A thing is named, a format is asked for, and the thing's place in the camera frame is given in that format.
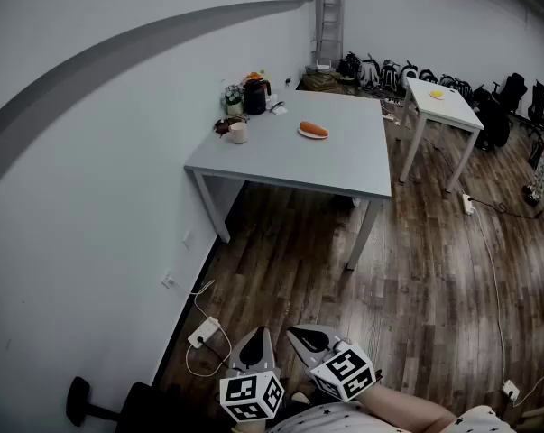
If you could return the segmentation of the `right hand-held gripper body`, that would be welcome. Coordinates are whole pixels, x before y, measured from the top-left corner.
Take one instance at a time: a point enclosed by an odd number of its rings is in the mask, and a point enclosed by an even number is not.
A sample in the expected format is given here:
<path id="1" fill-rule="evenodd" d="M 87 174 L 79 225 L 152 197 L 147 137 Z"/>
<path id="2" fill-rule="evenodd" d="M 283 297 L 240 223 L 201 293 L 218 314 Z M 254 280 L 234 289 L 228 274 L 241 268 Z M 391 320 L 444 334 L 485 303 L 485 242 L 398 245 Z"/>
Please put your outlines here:
<path id="1" fill-rule="evenodd" d="M 375 384 L 375 370 L 367 354 L 357 344 L 341 340 L 326 359 L 309 370 L 318 388 L 348 402 Z"/>

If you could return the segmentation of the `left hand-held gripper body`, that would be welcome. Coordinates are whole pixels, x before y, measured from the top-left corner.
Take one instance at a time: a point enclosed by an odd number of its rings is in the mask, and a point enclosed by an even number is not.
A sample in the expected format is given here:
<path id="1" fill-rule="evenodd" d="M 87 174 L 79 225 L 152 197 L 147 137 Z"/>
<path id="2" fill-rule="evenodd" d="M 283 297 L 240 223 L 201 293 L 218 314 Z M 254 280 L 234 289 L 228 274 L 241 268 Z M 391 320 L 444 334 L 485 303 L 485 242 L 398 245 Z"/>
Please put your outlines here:
<path id="1" fill-rule="evenodd" d="M 232 363 L 219 381 L 220 406 L 238 423 L 273 419 L 284 397 L 281 369 L 263 364 L 263 369 L 244 369 Z"/>

